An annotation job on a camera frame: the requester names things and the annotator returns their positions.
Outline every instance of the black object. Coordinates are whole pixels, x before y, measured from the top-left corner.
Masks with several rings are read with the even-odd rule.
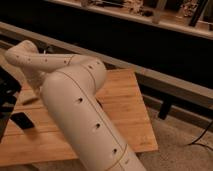
[[[21,86],[18,81],[0,67],[0,142],[16,102],[16,97],[13,95],[20,90]]]
[[[197,9],[196,9],[194,15],[192,16],[191,21],[189,22],[189,26],[194,27],[197,24],[197,21],[200,18],[200,15],[203,12],[207,2],[208,2],[208,0],[200,0],[198,2]]]
[[[7,123],[9,119],[10,119],[10,113],[0,112],[0,143],[1,143],[2,137],[4,136],[4,132],[7,127]]]
[[[21,129],[33,128],[33,122],[24,112],[14,113],[10,119],[14,121]]]
[[[210,127],[213,125],[213,120],[209,123],[209,125],[206,127],[206,129],[203,131],[203,133],[197,138],[195,139],[194,141],[192,141],[191,143],[189,143],[188,145],[200,145],[200,146],[203,146],[211,151],[213,151],[213,148],[208,146],[208,145],[205,145],[205,144],[201,144],[201,143],[197,143],[205,134],[206,132],[210,129]]]
[[[160,108],[160,112],[158,114],[158,117],[161,119],[166,119],[167,114],[169,113],[171,106],[173,104],[173,98],[172,96],[166,95],[163,100],[163,104]]]
[[[15,92],[21,90],[19,82],[13,78],[7,71],[0,67],[0,111],[1,112],[12,112],[12,107],[4,107],[3,105],[7,102],[15,104],[16,97]]]

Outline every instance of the screw hole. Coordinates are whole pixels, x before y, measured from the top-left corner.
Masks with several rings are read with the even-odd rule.
[[[82,102],[83,102],[83,99],[82,99],[82,98],[79,98],[79,99],[76,100],[76,103],[77,103],[77,104],[80,104],[80,103],[82,103]]]
[[[88,67],[89,67],[89,69],[93,69],[93,67],[91,65],[89,65]]]
[[[101,124],[97,123],[97,124],[95,125],[95,128],[98,129],[98,128],[100,128],[100,126],[101,126]]]
[[[115,154],[117,153],[117,151],[118,151],[118,150],[115,148],[115,149],[112,151],[112,154],[115,155]]]

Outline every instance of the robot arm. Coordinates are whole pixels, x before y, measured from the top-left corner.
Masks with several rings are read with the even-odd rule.
[[[95,99],[105,81],[104,64],[83,55],[36,54],[35,48],[24,41],[5,56],[24,68],[28,78],[37,72],[32,74],[40,80],[41,98],[84,166],[89,171],[144,171]],[[50,74],[41,77],[43,72]]]

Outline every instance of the floor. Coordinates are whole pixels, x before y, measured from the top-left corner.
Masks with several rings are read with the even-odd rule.
[[[0,49],[0,65],[20,82],[24,81],[19,69],[9,65]],[[210,122],[179,108],[173,108],[166,120],[157,117],[159,103],[155,99],[144,97],[147,110],[159,145],[158,151],[138,155],[147,171],[210,171],[213,170],[213,152],[201,146],[187,146],[198,137]],[[200,140],[213,147],[213,128]],[[34,164],[40,171],[85,171],[78,160],[58,161]],[[2,167],[0,171],[36,170],[31,166]]]

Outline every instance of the white cylindrical segment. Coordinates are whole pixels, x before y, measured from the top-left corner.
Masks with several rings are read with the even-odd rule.
[[[131,157],[131,163],[137,166],[133,167],[137,168],[134,171],[142,171],[142,164],[132,151],[127,154],[127,143],[97,103],[94,88],[91,73],[83,66],[74,65],[46,78],[42,99],[89,171],[111,170],[117,164],[120,169],[116,171],[123,171],[122,158],[125,156]],[[132,171],[130,167],[125,168],[125,171]]]

